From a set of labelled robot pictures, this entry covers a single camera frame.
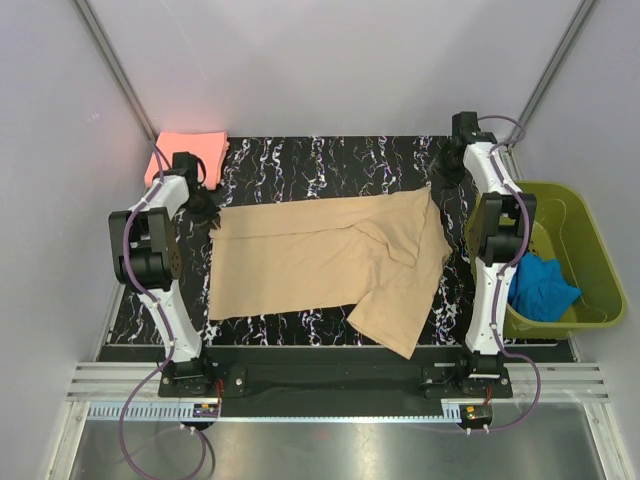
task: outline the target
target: pink cloth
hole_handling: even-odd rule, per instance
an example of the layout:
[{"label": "pink cloth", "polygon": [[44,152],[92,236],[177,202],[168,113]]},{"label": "pink cloth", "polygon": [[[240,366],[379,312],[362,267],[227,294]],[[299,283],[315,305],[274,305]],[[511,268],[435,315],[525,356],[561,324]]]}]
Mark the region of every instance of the pink cloth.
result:
[{"label": "pink cloth", "polygon": [[[196,155],[207,168],[205,186],[209,190],[215,190],[220,183],[222,162],[229,148],[227,132],[196,134],[162,132],[156,145],[165,154],[169,163],[176,152],[190,152]],[[147,187],[151,186],[156,173],[158,173],[158,163],[152,155],[147,172],[144,174],[144,183]]]}]

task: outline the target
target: black cable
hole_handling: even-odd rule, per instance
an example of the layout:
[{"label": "black cable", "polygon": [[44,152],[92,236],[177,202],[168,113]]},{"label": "black cable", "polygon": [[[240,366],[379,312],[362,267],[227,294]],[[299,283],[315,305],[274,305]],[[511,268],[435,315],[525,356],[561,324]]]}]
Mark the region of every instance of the black cable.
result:
[{"label": "black cable", "polygon": [[161,348],[160,350],[158,350],[158,355],[156,355],[156,367],[158,367],[158,369],[160,369],[160,361],[164,361],[164,358],[160,358],[160,356],[164,353],[164,349]]},{"label": "black cable", "polygon": [[198,158],[198,166],[202,169],[202,181],[200,182],[200,184],[204,184],[205,180],[207,179],[207,167],[199,157],[196,158]]}]

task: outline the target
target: cable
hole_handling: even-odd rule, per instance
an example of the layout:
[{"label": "cable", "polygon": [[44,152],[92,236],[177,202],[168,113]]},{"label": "cable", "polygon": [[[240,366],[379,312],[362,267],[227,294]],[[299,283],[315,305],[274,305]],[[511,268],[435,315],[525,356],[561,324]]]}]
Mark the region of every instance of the cable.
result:
[{"label": "cable", "polygon": [[[131,250],[129,246],[129,236],[131,234],[131,227],[133,226],[133,221],[138,216],[138,214],[149,204],[149,202],[153,200],[153,197],[155,197],[158,194],[158,192],[164,185],[164,171],[162,170],[162,163],[160,162],[160,157],[162,157],[167,163],[168,163],[168,160],[156,145],[153,146],[153,152],[156,157],[156,161],[158,162],[159,182],[157,182],[155,186],[149,191],[149,193],[147,193],[147,195],[143,197],[143,199],[133,209],[133,212],[131,212],[131,215],[129,215],[129,218],[127,218],[127,223],[125,224],[125,227],[124,227],[122,247],[123,247],[124,266],[125,266],[125,270],[127,271],[127,276],[129,277],[129,281],[140,293],[149,297],[149,299],[154,304],[154,308],[158,309],[158,314],[160,315],[160,318],[162,319],[162,323],[164,324],[164,327],[167,330],[167,335],[169,336],[170,348],[169,348],[169,354],[167,355],[167,358],[164,360],[164,362],[158,365],[149,375],[147,375],[133,389],[133,391],[127,398],[126,402],[124,402],[124,407],[122,408],[122,412],[120,413],[120,418],[118,419],[118,440],[120,442],[120,449],[124,454],[124,458],[134,472],[136,472],[142,478],[146,478],[147,480],[161,480],[157,477],[153,477],[149,475],[140,467],[138,467],[138,465],[136,465],[136,463],[133,461],[133,458],[131,457],[131,454],[127,450],[127,445],[124,441],[124,416],[127,410],[129,409],[129,405],[131,404],[133,398],[138,394],[140,389],[149,380],[151,380],[157,373],[162,372],[164,367],[166,367],[167,364],[171,361],[171,359],[173,358],[173,354],[175,353],[175,344],[174,344],[175,337],[173,334],[173,330],[171,329],[171,324],[167,319],[167,314],[162,308],[162,305],[159,303],[158,298],[149,290],[144,288],[142,284],[138,281],[135,274],[133,273],[133,268],[131,266]],[[196,430],[194,427],[191,427],[190,431],[192,435],[195,433],[200,439],[200,442],[202,443],[202,456],[200,457],[200,461],[198,462],[198,465],[196,466],[195,470],[189,475],[187,475],[186,477],[182,477],[179,480],[191,480],[192,478],[194,478],[198,474],[198,472],[202,469],[202,466],[204,465],[204,461],[207,457],[207,438],[204,436],[202,432],[200,432],[199,430]]]},{"label": "cable", "polygon": [[214,418],[215,420],[211,422],[211,424],[220,420],[220,410],[222,408],[222,392],[223,392],[223,385],[224,385],[221,378],[218,378],[214,383],[216,385],[216,390],[218,392],[218,403],[216,404],[216,408],[214,409],[214,412],[212,412],[212,414],[207,414],[207,413],[198,414],[198,417],[200,418]]},{"label": "cable", "polygon": [[527,212],[527,206],[525,205],[524,200],[522,199],[520,194],[516,192],[510,185],[505,183],[504,175],[502,175],[502,172],[498,168],[498,164],[494,157],[494,152],[498,148],[503,146],[508,146],[508,145],[513,146],[516,143],[522,141],[526,135],[526,130],[517,120],[514,120],[509,117],[505,117],[502,115],[488,115],[485,117],[480,117],[478,120],[484,120],[484,119],[490,119],[490,118],[506,120],[508,122],[513,123],[520,129],[520,134],[515,140],[513,140],[513,142],[509,142],[509,140],[506,140],[494,145],[491,148],[491,150],[489,150],[489,159],[491,160],[491,165],[493,166],[493,169],[495,170],[496,175],[498,175],[498,178],[500,179],[502,186],[511,195],[513,195],[513,197],[518,202],[518,205],[520,206],[520,211],[522,212],[522,218],[524,220],[524,238],[522,240],[522,244],[520,245],[520,250],[518,251],[516,256],[509,263],[505,264],[498,272],[498,279],[496,281],[496,290],[493,295],[493,302],[491,304],[491,329],[493,332],[493,338],[500,352],[507,358],[524,360],[529,365],[531,365],[531,368],[533,368],[533,371],[536,375],[536,393],[535,393],[535,396],[533,397],[533,402],[531,402],[531,406],[529,407],[529,409],[517,420],[511,423],[508,423],[507,425],[502,425],[500,427],[494,427],[491,429],[491,431],[493,432],[504,432],[506,430],[510,430],[511,428],[520,425],[527,418],[529,418],[531,413],[533,413],[535,408],[538,406],[538,401],[540,400],[540,391],[542,390],[542,379],[540,378],[540,370],[538,369],[538,366],[535,364],[535,362],[524,354],[507,352],[507,350],[504,348],[504,343],[500,339],[500,334],[498,333],[498,299],[500,298],[500,289],[502,287],[502,279],[504,278],[504,273],[507,271],[507,269],[515,266],[520,261],[520,259],[524,256],[524,254],[527,252],[527,248],[529,247],[529,233],[531,232],[531,219],[529,218],[529,213]]},{"label": "cable", "polygon": [[158,350],[158,355],[156,355],[156,367],[160,368],[160,357],[164,352],[162,349]]},{"label": "cable", "polygon": [[482,402],[482,406],[484,407],[485,405],[489,405],[490,401],[491,401],[491,385],[487,385],[487,398],[485,398],[484,402]]},{"label": "cable", "polygon": [[198,159],[198,166],[202,170],[202,180],[200,180],[200,183],[203,184],[207,179],[207,167],[205,166],[204,162],[200,159],[200,157],[196,157],[196,158]]},{"label": "cable", "polygon": [[[158,153],[159,153],[160,156],[162,157],[162,161],[167,166],[167,170],[171,169],[171,163],[169,162],[167,157],[165,157],[164,153],[162,153],[162,150],[160,150],[156,145],[153,145],[153,153],[154,153],[154,155],[156,157],[156,161],[158,160]],[[158,162],[158,171],[160,171],[160,170],[162,170],[162,168],[160,166],[160,162]]]},{"label": "cable", "polygon": [[[174,427],[170,427],[167,428],[166,430],[162,430],[160,432],[158,432],[157,434],[155,434],[153,437],[151,437],[150,439],[148,439],[143,445],[141,445],[140,447],[136,448],[135,450],[130,450],[129,451],[129,455],[131,457],[135,457],[136,455],[138,455],[140,452],[142,452],[143,450],[146,450],[147,448],[149,448],[151,445],[153,445],[155,442],[158,441],[159,438],[164,437],[165,435],[168,435],[170,433],[173,433],[177,430],[180,430],[180,425],[176,425]],[[110,459],[103,459],[105,460],[105,462],[110,463],[111,466],[115,466],[118,465],[122,462],[124,462],[126,460],[125,457],[120,457],[118,459],[115,460],[110,460]]]}]

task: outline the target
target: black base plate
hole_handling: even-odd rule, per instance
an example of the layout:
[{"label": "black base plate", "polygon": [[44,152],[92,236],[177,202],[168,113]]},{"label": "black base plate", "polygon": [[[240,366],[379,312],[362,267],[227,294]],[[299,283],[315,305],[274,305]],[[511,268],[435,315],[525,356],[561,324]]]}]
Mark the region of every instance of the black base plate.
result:
[{"label": "black base plate", "polygon": [[512,398],[511,379],[506,368],[503,369],[500,379],[484,383],[487,380],[469,382],[463,385],[453,375],[453,365],[433,366],[422,369],[422,391],[429,399],[443,398],[469,398],[484,400],[487,397],[488,384],[491,385],[491,398]]},{"label": "black base plate", "polygon": [[[247,369],[243,366],[224,364],[211,367],[215,372],[213,378],[223,382],[222,398],[239,398],[244,395]],[[185,385],[184,383],[164,382],[163,373],[158,389],[158,396],[163,398],[217,397],[218,388],[211,384]]]}]

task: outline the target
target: gray wall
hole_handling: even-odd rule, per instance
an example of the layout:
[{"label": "gray wall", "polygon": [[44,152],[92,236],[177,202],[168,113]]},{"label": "gray wall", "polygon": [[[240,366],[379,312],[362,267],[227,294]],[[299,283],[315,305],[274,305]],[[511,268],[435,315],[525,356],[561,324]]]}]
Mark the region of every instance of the gray wall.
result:
[{"label": "gray wall", "polygon": [[600,2],[518,149],[523,173],[587,200],[628,301],[624,323],[579,337],[597,360],[640,472],[640,2]]},{"label": "gray wall", "polygon": [[0,476],[35,479],[115,284],[107,216],[148,149],[71,2],[4,0],[0,43]]},{"label": "gray wall", "polygon": [[580,2],[91,3],[159,130],[415,135],[517,117]]}]

